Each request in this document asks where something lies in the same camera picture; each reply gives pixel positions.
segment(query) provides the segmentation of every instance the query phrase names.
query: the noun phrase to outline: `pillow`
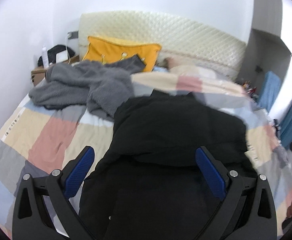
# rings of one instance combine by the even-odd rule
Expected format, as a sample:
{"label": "pillow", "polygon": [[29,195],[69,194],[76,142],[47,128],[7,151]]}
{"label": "pillow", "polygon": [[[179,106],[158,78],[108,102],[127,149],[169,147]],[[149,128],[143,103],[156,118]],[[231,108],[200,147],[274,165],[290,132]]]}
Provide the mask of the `pillow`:
{"label": "pillow", "polygon": [[138,44],[134,41],[117,38],[88,36],[88,41],[88,51],[83,60],[96,60],[106,64],[138,54],[146,65],[143,70],[144,72],[153,70],[158,51],[161,50],[161,45],[159,44]]}
{"label": "pillow", "polygon": [[174,73],[178,76],[198,76],[210,79],[228,80],[225,76],[219,74],[215,70],[192,64],[190,61],[184,61],[177,57],[166,58],[167,68],[169,72]]}

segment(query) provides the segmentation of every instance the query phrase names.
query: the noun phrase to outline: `pink quilt patch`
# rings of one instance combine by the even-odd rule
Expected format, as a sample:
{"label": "pink quilt patch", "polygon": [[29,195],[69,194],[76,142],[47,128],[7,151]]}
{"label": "pink quilt patch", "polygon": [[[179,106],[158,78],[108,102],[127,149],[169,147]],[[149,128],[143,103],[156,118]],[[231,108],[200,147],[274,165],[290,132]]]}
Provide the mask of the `pink quilt patch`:
{"label": "pink quilt patch", "polygon": [[28,151],[28,161],[47,173],[62,169],[65,150],[69,147],[78,123],[51,117],[33,147]]}
{"label": "pink quilt patch", "polygon": [[264,129],[269,138],[270,148],[273,151],[273,149],[279,146],[278,138],[276,137],[276,133],[275,133],[275,128],[273,128],[270,124],[268,124],[264,126]]}
{"label": "pink quilt patch", "polygon": [[292,189],[289,191],[288,195],[286,196],[286,205],[290,206],[292,202]]}
{"label": "pink quilt patch", "polygon": [[198,77],[179,76],[176,89],[191,92],[202,92],[202,80]]}

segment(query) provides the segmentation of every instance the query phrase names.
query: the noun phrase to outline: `white cable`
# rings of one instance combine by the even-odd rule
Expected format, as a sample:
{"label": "white cable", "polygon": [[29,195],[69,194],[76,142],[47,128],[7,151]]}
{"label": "white cable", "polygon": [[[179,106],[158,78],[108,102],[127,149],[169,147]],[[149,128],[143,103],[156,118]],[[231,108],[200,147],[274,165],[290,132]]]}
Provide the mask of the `white cable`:
{"label": "white cable", "polygon": [[70,56],[69,56],[68,49],[67,49],[67,44],[68,44],[68,33],[67,33],[67,36],[66,36],[66,39],[65,39],[65,44],[66,44],[67,58],[69,58],[69,61],[68,61],[68,64],[69,64],[69,62],[70,62]]}

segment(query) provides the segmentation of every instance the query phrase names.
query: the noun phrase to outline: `plastic bottle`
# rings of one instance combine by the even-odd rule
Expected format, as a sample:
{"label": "plastic bottle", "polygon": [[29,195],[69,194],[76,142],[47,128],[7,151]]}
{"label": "plastic bottle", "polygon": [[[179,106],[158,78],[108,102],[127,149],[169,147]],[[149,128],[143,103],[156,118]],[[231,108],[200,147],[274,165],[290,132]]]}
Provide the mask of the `plastic bottle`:
{"label": "plastic bottle", "polygon": [[46,46],[43,46],[43,48],[42,48],[42,58],[43,58],[43,66],[44,66],[44,68],[48,68],[49,67],[49,61],[48,61],[48,53],[47,53]]}

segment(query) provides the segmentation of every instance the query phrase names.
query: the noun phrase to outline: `patchwork quilt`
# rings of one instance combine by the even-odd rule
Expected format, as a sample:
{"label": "patchwork quilt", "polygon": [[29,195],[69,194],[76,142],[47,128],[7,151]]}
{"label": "patchwork quilt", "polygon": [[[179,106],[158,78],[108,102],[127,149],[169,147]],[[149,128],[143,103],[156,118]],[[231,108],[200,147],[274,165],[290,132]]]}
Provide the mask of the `patchwork quilt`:
{"label": "patchwork quilt", "polygon": [[[193,92],[198,101],[242,119],[247,127],[249,157],[258,173],[267,176],[273,193],[278,225],[292,200],[292,172],[287,153],[280,146],[275,130],[264,109],[246,96],[241,86],[230,81],[177,76],[172,73],[138,73],[131,76],[135,96],[150,95],[153,89],[171,95]],[[15,198],[24,174],[47,176],[62,169],[89,145],[95,150],[95,162],[107,151],[113,135],[113,123],[90,114],[86,106],[69,106],[63,110],[46,110],[35,106],[28,95],[0,130],[0,227],[12,238]],[[81,189],[70,199],[78,212]],[[45,198],[56,228],[64,232],[58,217]]]}

